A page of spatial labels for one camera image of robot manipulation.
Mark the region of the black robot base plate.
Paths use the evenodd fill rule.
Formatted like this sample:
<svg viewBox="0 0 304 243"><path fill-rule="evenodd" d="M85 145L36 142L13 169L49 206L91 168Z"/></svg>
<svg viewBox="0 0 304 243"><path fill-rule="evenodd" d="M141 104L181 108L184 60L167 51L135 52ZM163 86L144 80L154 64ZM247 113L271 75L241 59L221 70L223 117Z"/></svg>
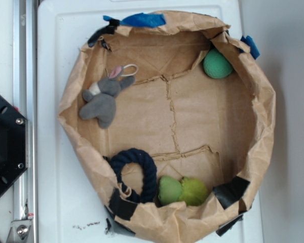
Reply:
<svg viewBox="0 0 304 243"><path fill-rule="evenodd" d="M0 95L0 197L26 171L27 119Z"/></svg>

